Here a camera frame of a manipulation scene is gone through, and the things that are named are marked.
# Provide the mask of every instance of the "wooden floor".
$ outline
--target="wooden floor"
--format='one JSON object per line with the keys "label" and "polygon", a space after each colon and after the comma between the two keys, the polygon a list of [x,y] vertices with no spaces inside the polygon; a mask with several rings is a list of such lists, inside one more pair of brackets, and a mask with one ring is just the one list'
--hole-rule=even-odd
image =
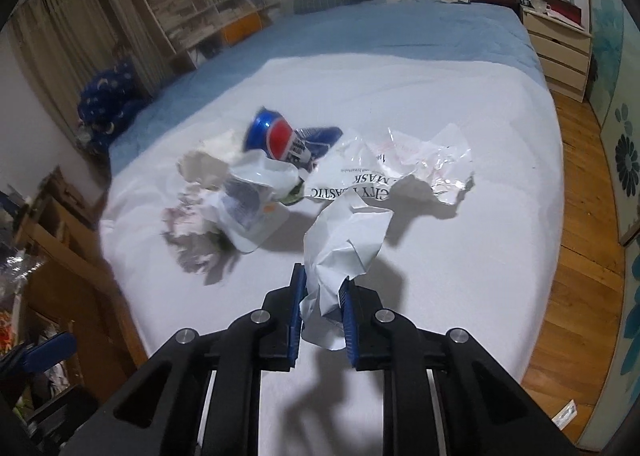
{"label": "wooden floor", "polygon": [[613,356],[625,259],[600,128],[591,107],[554,93],[564,145],[564,230],[545,321],[523,386],[553,417],[571,399],[564,429],[577,441]]}

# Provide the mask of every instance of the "white nightstand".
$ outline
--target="white nightstand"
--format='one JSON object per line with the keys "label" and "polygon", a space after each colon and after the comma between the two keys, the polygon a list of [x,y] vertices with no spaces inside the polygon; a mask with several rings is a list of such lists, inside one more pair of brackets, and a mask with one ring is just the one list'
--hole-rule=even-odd
{"label": "white nightstand", "polygon": [[581,102],[591,61],[591,35],[529,8],[522,9],[522,21],[549,89]]}

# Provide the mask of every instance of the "blue bedspread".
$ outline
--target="blue bedspread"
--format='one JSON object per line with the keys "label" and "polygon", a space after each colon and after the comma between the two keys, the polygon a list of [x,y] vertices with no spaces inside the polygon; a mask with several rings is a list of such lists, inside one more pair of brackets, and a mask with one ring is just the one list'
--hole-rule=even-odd
{"label": "blue bedspread", "polygon": [[540,62],[516,14],[489,4],[363,3],[287,18],[179,78],[110,148],[117,175],[166,131],[271,58],[333,53],[419,60],[484,60],[518,68],[546,88]]}

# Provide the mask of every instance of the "beige curtain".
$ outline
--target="beige curtain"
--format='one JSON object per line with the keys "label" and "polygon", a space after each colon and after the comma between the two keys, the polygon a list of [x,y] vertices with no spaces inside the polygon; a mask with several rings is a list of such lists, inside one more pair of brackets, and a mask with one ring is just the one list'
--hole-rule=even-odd
{"label": "beige curtain", "polygon": [[28,0],[10,20],[22,70],[60,129],[74,140],[79,93],[109,68],[116,34],[98,0]]}
{"label": "beige curtain", "polygon": [[172,72],[146,30],[131,0],[109,0],[133,51],[136,73],[152,96],[158,92]]}

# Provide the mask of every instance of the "metal screw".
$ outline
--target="metal screw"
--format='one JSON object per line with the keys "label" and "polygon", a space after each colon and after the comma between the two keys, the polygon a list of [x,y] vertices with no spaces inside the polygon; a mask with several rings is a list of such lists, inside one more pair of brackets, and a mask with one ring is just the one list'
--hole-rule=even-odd
{"label": "metal screw", "polygon": [[263,324],[271,318],[271,314],[267,310],[256,310],[251,314],[251,321],[256,324]]}
{"label": "metal screw", "polygon": [[380,322],[391,322],[396,318],[396,314],[391,310],[378,310],[376,311],[376,319]]}
{"label": "metal screw", "polygon": [[462,328],[455,328],[450,331],[449,337],[451,337],[451,340],[457,344],[464,344],[469,340],[469,333]]}
{"label": "metal screw", "polygon": [[180,330],[175,334],[175,341],[178,344],[189,344],[192,340],[196,338],[196,332],[191,328],[185,328],[184,330]]}

